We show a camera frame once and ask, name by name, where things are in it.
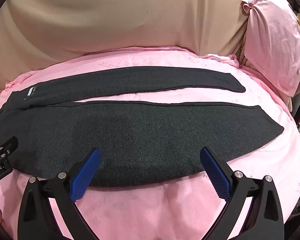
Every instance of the pink cloth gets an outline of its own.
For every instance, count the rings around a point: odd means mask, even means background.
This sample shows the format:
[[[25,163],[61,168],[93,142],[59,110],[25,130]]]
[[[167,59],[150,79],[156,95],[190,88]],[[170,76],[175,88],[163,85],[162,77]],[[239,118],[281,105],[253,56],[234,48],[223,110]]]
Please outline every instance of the pink cloth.
[[[249,15],[245,57],[272,85],[293,97],[300,82],[300,26],[287,0],[243,0]]]
[[[284,220],[287,220],[300,196],[300,134],[289,115],[270,94],[238,69],[234,56],[199,57],[180,48],[128,48],[88,55],[56,64],[13,82],[0,94],[0,108],[12,91],[37,82],[117,67],[160,65],[212,69],[231,73],[245,93],[209,88],[185,88],[162,92],[126,94],[94,100],[137,100],[158,103],[220,101],[247,106],[260,105],[284,132],[260,149],[228,162],[233,170],[261,179],[270,175],[277,187]],[[14,170],[0,181],[0,208],[9,231],[17,239],[17,221],[21,197],[29,175]],[[246,201],[230,237],[237,235],[249,209]],[[89,188],[76,202],[83,217],[101,240],[199,240],[211,227],[225,202],[218,198],[205,172],[189,177],[139,187]],[[53,212],[63,234],[66,229],[54,200]]]

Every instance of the blue textured pad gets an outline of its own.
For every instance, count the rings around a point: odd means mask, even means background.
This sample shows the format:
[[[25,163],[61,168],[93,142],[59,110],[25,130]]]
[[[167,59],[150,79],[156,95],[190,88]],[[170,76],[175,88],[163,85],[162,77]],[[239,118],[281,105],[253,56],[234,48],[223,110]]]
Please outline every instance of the blue textured pad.
[[[94,174],[100,166],[100,162],[101,152],[95,149],[70,184],[69,196],[73,203],[83,197]]]
[[[200,151],[200,161],[204,167],[209,179],[217,192],[219,198],[224,199],[226,202],[231,198],[231,184],[218,163],[212,157],[207,148],[202,148]]]

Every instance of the silver screw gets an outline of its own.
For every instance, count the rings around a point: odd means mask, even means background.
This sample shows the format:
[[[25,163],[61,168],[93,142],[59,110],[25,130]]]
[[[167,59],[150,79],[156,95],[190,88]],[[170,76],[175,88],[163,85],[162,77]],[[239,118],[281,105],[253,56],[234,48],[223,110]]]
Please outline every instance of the silver screw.
[[[236,171],[234,173],[234,175],[237,177],[237,178],[242,178],[243,177],[243,173],[241,171]]]
[[[267,175],[267,176],[266,176],[266,181],[271,182],[271,181],[272,181],[272,178],[271,178],[269,175]]]
[[[58,178],[59,178],[59,179],[64,179],[66,176],[67,176],[67,174],[66,174],[65,172],[60,172],[60,173],[58,174]]]
[[[31,177],[31,178],[29,179],[29,182],[30,182],[30,183],[34,183],[34,182],[35,182],[35,177]]]

